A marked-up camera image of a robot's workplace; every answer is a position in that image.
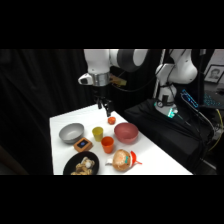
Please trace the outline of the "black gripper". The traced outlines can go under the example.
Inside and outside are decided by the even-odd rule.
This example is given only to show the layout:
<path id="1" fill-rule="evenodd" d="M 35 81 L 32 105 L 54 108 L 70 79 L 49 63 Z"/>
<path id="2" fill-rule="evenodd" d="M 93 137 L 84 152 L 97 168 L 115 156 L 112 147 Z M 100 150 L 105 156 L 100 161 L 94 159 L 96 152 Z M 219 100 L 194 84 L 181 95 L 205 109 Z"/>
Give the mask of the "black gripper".
<path id="1" fill-rule="evenodd" d="M 102 109 L 101 99 L 108 97 L 108 87 L 107 86 L 93 86 L 93 95 L 94 99 L 97 100 L 98 109 Z M 114 105 L 111 100 L 106 100 L 104 104 L 106 114 L 108 117 L 111 116 L 111 113 L 114 111 Z"/>

